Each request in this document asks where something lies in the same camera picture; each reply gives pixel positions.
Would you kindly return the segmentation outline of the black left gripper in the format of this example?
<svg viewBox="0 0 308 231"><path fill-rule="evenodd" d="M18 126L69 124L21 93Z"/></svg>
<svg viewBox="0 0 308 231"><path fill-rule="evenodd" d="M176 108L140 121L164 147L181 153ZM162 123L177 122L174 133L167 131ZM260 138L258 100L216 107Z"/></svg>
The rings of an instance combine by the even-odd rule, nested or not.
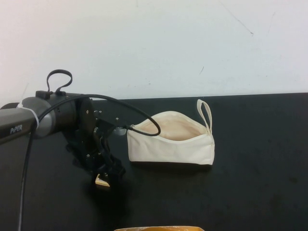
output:
<svg viewBox="0 0 308 231"><path fill-rule="evenodd" d="M64 132L67 150L73 154L80 166L92 173L95 185L119 187L126 172L122 162L111 155L108 137L112 125L79 125L77 129Z"/></svg>

